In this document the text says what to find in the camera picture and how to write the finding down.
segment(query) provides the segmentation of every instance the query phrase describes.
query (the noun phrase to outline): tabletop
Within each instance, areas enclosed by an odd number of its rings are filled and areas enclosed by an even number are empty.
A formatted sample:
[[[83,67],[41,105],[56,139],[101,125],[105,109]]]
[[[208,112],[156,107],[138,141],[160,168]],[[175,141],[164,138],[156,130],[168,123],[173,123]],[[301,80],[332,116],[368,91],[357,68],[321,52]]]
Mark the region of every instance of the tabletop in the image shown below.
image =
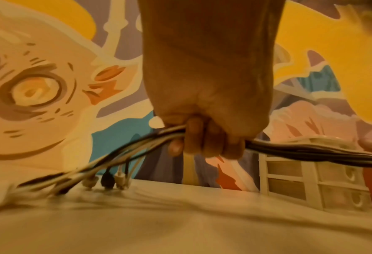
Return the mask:
[[[49,172],[0,165],[0,181]],[[259,193],[133,180],[0,210],[0,253],[371,253],[372,213],[333,214]]]

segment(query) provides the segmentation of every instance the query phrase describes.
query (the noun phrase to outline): cartoon eye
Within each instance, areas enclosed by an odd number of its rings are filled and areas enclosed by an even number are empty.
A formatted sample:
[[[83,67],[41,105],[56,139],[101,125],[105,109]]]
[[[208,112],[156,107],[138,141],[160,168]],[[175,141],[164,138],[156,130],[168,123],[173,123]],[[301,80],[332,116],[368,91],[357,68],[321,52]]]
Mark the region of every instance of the cartoon eye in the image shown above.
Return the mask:
[[[52,101],[59,91],[60,84],[52,78],[29,77],[18,82],[11,95],[18,106],[36,106]]]

